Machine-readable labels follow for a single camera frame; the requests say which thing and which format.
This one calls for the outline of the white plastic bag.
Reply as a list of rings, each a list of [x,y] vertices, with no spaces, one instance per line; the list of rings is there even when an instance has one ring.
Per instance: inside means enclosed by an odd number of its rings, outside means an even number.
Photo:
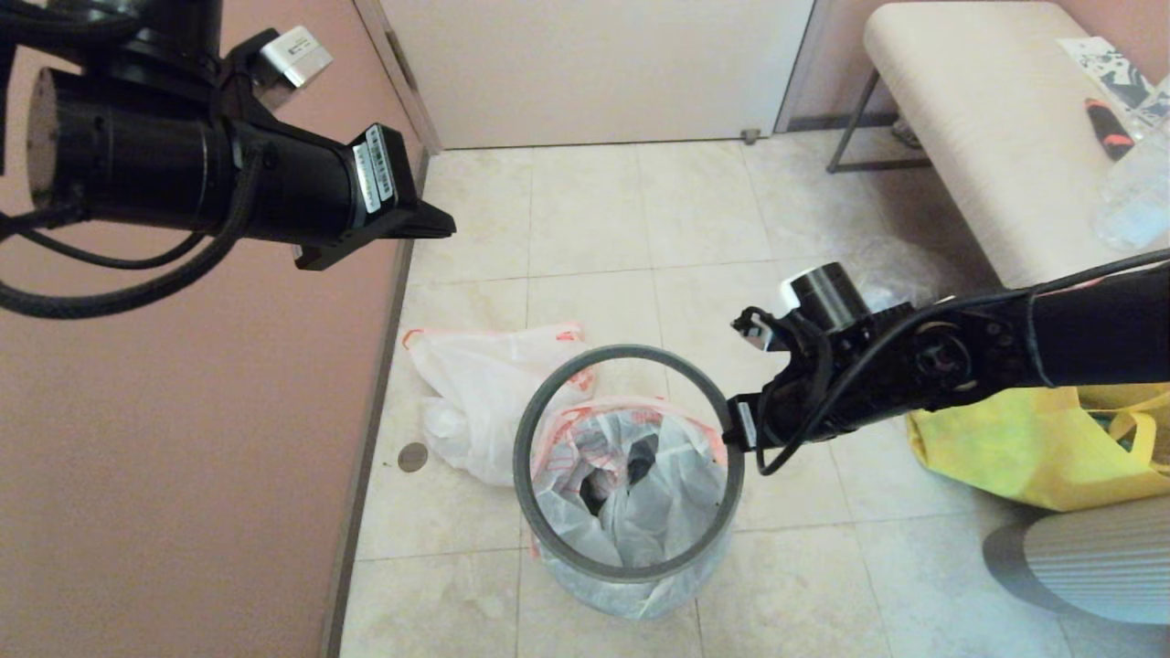
[[[401,340],[434,391],[422,400],[422,433],[450,467],[481,484],[512,486],[512,448],[537,389],[569,359],[589,351],[577,322],[521,333],[412,329]]]

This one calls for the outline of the orange print plastic bag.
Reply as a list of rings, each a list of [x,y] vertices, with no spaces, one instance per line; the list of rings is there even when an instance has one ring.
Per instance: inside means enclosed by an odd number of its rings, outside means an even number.
[[[655,467],[626,493],[629,447],[651,434],[659,437]],[[625,570],[681,557],[727,500],[729,462],[718,431],[660,398],[610,396],[552,409],[537,425],[530,467],[553,535],[581,557]],[[580,485],[598,468],[620,480],[594,516]]]

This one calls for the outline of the clear bag with dark items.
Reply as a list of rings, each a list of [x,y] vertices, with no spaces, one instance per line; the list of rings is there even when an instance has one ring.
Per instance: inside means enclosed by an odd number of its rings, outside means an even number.
[[[873,238],[856,245],[844,268],[869,311],[909,303],[920,308],[956,292],[958,275],[935,251],[899,239]]]

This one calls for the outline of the yellow fabric tote bag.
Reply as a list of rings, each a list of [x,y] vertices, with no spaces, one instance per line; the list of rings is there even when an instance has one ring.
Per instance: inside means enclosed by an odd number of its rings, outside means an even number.
[[[1170,382],[1007,390],[907,424],[925,468],[1016,503],[1071,512],[1170,494]]]

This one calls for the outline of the long dark grey baseboard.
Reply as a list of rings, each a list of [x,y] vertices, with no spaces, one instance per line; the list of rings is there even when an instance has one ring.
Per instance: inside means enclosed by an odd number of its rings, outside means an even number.
[[[355,580],[356,549],[358,548],[362,525],[367,510],[369,479],[376,462],[378,436],[381,429],[383,407],[388,392],[388,375],[393,366],[395,344],[402,316],[410,263],[412,262],[414,240],[401,240],[394,251],[391,267],[391,296],[380,342],[376,352],[376,370],[369,388],[367,407],[365,409],[365,429],[362,441],[356,450],[355,469],[347,485],[346,516],[340,525],[337,553],[335,553],[333,583],[331,583],[330,603],[324,616],[324,629],[318,658],[339,658],[344,628],[346,628],[347,596]]]

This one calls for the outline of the short dark grey baseboard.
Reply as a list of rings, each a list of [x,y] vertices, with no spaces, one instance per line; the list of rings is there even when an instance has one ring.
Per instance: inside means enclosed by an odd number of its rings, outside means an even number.
[[[892,126],[899,119],[897,112],[866,112],[856,119],[856,129]],[[801,131],[844,130],[851,125],[852,115],[815,115],[789,119],[787,133]]]

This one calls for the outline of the beige wood grain table top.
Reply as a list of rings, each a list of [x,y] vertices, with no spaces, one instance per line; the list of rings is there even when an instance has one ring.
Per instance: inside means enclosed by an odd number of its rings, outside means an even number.
[[[1083,107],[1097,87],[1057,37],[1085,37],[1057,4],[888,4],[863,28],[899,112],[1012,288],[1123,258],[1093,228],[1112,170]]]

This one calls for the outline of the white ribbed cylinder object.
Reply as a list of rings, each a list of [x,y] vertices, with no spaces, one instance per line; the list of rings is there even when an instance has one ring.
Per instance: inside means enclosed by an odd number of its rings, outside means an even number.
[[[1003,525],[983,541],[983,558],[1028,604],[1170,626],[1170,495]]]

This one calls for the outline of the clear plastic bottle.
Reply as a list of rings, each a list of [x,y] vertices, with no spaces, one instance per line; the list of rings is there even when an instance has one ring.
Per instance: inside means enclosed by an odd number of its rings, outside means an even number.
[[[1170,249],[1170,74],[1128,119],[1130,145],[1101,186],[1093,228],[1123,253]]]

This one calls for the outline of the black and orange tool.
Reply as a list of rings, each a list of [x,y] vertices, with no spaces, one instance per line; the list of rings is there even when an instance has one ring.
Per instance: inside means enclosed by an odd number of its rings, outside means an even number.
[[[1112,111],[1112,105],[1101,100],[1085,100],[1085,110],[1090,119],[1090,128],[1099,145],[1112,158],[1120,162],[1135,146],[1133,136],[1122,125],[1120,118]]]

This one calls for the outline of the black and white printed leaflet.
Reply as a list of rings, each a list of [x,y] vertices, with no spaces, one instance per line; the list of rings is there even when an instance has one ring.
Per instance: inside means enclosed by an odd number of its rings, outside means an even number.
[[[1057,37],[1057,43],[1112,107],[1133,112],[1157,103],[1157,88],[1106,37]]]

